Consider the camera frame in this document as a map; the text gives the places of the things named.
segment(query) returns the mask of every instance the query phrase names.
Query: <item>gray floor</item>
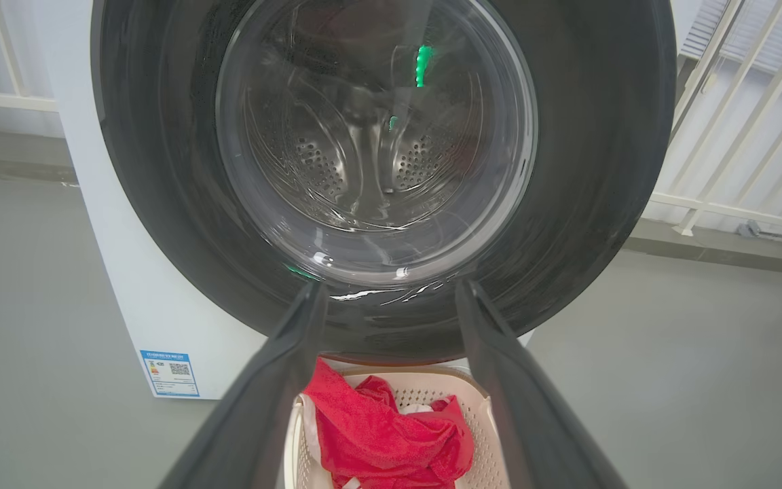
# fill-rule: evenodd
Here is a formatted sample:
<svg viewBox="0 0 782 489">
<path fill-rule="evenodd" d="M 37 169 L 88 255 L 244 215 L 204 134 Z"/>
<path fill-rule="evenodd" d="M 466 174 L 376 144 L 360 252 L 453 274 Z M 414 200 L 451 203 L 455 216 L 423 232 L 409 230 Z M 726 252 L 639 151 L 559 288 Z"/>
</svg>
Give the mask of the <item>gray floor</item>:
<svg viewBox="0 0 782 489">
<path fill-rule="evenodd" d="M 630 487 L 782 487 L 781 273 L 621 253 L 530 349 Z M 154 486 L 212 406 L 149 395 L 79 190 L 0 181 L 0 487 Z"/>
</svg>

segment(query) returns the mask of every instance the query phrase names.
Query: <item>white blinds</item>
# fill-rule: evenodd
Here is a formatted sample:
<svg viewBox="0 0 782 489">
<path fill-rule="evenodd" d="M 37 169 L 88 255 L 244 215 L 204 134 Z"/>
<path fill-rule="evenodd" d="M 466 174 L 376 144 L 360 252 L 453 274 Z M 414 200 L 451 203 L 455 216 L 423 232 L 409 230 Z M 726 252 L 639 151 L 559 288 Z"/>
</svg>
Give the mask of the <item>white blinds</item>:
<svg viewBox="0 0 782 489">
<path fill-rule="evenodd" d="M 695 21 L 692 23 L 690 34 L 686 37 L 680 50 L 682 54 L 690 58 L 701 58 L 705 46 L 717 28 L 717 23 L 720 21 L 720 16 L 723 15 L 727 2 L 728 0 L 704 0 Z M 738 20 L 729 31 L 726 43 L 723 43 L 720 56 L 741 61 L 747 55 L 748 49 L 766 22 L 775 2 L 776 0 L 747 0 L 741 7 Z M 762 52 L 758 54 L 753 67 L 774 73 L 778 71 L 780 65 L 782 65 L 782 15 Z"/>
</svg>

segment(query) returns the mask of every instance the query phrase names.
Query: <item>laundry basket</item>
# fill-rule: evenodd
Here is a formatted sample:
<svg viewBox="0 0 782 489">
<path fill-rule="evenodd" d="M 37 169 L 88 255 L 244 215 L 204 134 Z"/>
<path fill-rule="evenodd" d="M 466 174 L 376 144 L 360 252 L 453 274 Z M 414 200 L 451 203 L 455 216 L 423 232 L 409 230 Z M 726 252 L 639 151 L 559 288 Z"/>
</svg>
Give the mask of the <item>laundry basket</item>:
<svg viewBox="0 0 782 489">
<path fill-rule="evenodd" d="M 475 386 L 474 380 L 458 369 L 435 367 L 423 371 L 406 372 L 341 372 L 350 386 L 357 386 L 370 375 L 384 378 L 394 390 L 398 408 L 410 403 L 429 405 L 434 400 L 454 395 L 460 403 L 460 411 L 466 425 L 472 431 L 475 453 L 472 468 L 456 481 L 457 489 L 507 489 L 506 465 L 500 449 L 496 424 L 491 415 L 491 402 L 487 394 Z M 298 399 L 288 422 L 283 471 L 286 489 L 333 489 L 331 476 L 322 465 L 310 456 L 307 437 L 303 431 L 303 405 Z"/>
</svg>

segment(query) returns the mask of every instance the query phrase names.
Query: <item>washing machine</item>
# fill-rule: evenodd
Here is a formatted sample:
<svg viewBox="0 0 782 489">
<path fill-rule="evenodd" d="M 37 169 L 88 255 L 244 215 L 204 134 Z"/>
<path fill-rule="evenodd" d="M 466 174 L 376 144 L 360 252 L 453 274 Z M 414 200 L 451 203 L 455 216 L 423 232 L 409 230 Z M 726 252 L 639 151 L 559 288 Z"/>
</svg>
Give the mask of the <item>washing machine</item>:
<svg viewBox="0 0 782 489">
<path fill-rule="evenodd" d="M 39 17 L 158 397 L 219 399 L 312 282 L 330 359 L 462 359 L 460 279 L 525 335 L 617 253 L 671 129 L 668 0 L 96 0 Z"/>
</svg>

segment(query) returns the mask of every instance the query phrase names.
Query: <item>red towel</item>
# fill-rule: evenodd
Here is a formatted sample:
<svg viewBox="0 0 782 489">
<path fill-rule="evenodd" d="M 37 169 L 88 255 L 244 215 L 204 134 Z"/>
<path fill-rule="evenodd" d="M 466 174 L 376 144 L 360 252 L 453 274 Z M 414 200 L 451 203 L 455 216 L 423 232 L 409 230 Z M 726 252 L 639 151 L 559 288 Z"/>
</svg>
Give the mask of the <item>red towel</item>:
<svg viewBox="0 0 782 489">
<path fill-rule="evenodd" d="M 388 382 L 370 376 L 352 389 L 322 359 L 303 393 L 316 404 L 322 467 L 336 489 L 352 477 L 364 489 L 453 489 L 472 467 L 472 433 L 454 396 L 404 416 Z"/>
</svg>

